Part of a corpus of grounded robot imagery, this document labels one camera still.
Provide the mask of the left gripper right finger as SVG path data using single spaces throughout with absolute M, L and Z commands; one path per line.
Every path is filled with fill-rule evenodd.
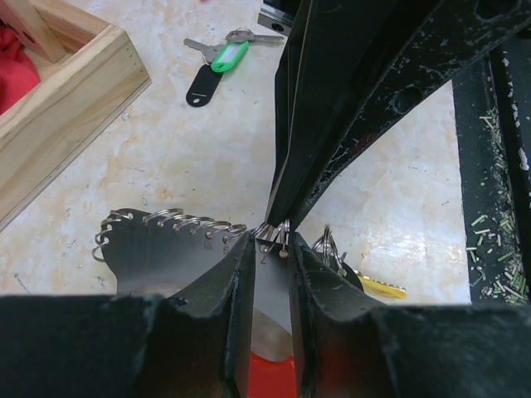
M 290 240 L 301 397 L 527 397 L 530 309 L 386 305 Z

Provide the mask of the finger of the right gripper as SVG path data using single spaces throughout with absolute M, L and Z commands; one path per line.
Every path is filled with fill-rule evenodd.
M 353 73 L 353 88 L 290 219 L 393 125 L 467 66 L 530 23 L 528 1 L 401 1 Z
M 275 75 L 268 224 L 304 218 L 329 155 L 435 1 L 303 1 Z

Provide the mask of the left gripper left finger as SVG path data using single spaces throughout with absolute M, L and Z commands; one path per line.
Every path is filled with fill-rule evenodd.
M 254 237 L 171 297 L 4 295 L 4 397 L 244 397 Z

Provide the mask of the grey key organiser plate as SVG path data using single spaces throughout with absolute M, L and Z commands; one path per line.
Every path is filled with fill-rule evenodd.
M 284 231 L 125 208 L 102 221 L 95 243 L 119 294 L 165 297 L 149 338 L 150 376 L 294 371 Z

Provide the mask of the key with red tag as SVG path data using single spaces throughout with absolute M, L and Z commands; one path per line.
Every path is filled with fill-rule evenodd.
M 296 398 L 295 363 L 292 356 L 273 362 L 251 352 L 247 396 Z

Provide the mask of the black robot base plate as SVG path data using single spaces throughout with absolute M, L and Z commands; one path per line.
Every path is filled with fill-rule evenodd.
M 530 30 L 453 81 L 472 303 L 530 302 Z

